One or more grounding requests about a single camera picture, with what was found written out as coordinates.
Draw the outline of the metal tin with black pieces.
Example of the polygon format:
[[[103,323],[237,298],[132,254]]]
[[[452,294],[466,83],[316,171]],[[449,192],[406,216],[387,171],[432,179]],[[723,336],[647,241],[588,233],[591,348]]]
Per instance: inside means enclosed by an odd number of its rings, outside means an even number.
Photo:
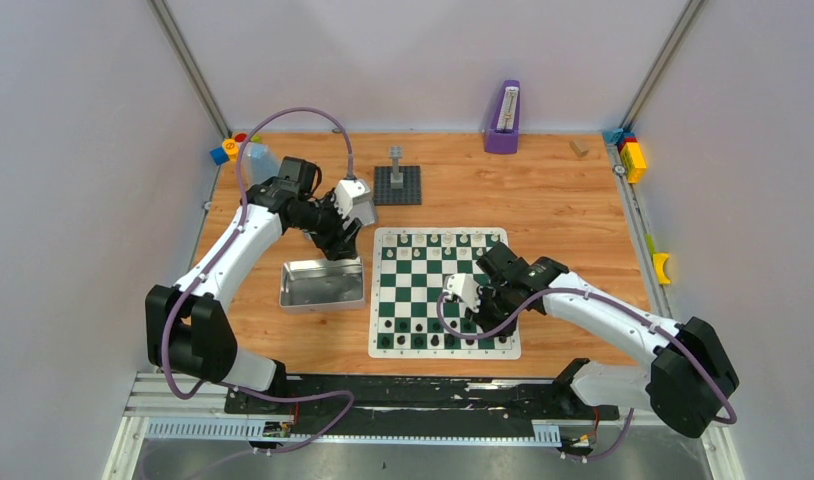
[[[360,258],[299,260],[282,266],[279,305],[289,314],[357,310],[365,304]]]

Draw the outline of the green white chess mat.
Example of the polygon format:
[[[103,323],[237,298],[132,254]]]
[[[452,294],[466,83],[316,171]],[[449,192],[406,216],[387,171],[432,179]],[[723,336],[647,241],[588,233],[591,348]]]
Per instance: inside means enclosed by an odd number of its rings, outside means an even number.
[[[378,228],[374,233],[373,265],[371,268],[371,307],[368,337],[368,354],[372,358],[421,358],[421,359],[478,359],[517,360],[521,357],[521,341],[518,332],[502,345],[496,336],[481,340],[458,339],[454,348],[446,348],[445,335],[450,334],[449,322],[458,323],[455,329],[467,335],[481,334],[481,329],[466,318],[466,306],[461,303],[443,305],[447,327],[433,331],[430,324],[438,321],[436,300],[441,294],[445,279],[456,273],[472,274],[475,280],[486,285],[486,275],[477,267],[478,258],[498,243],[506,244],[508,236],[501,227],[456,228]],[[384,323],[391,320],[387,329]],[[408,321],[410,329],[400,331],[400,321]],[[416,332],[414,324],[424,323],[424,330]],[[399,346],[396,338],[407,337],[407,344]],[[425,347],[414,348],[413,335],[425,336]],[[430,344],[437,335],[438,346]],[[389,336],[391,344],[382,348],[380,338]]]

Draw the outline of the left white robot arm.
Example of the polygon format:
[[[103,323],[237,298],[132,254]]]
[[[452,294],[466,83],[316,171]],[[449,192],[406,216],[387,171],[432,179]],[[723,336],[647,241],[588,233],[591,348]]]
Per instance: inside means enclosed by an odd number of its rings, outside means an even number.
[[[260,257],[289,229],[309,236],[329,261],[355,259],[360,230],[377,220],[373,194],[358,178],[340,180],[314,196],[321,170],[285,157],[276,175],[252,185],[233,220],[205,258],[171,286],[146,296],[146,343],[151,364],[203,382],[251,390],[266,413],[289,400],[284,365],[241,347],[228,310]]]

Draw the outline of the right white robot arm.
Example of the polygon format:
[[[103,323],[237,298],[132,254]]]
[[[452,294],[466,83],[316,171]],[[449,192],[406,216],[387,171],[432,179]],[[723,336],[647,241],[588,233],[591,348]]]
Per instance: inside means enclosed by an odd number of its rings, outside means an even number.
[[[677,433],[698,438],[713,423],[733,425],[730,401],[737,372],[715,328],[693,316],[685,321],[647,312],[584,280],[549,257],[534,262],[500,243],[477,260],[486,281],[455,274],[448,298],[464,303],[466,316],[491,337],[514,330],[523,311],[567,321],[624,352],[631,366],[584,359],[566,370],[554,403],[567,417],[592,406],[653,412]]]

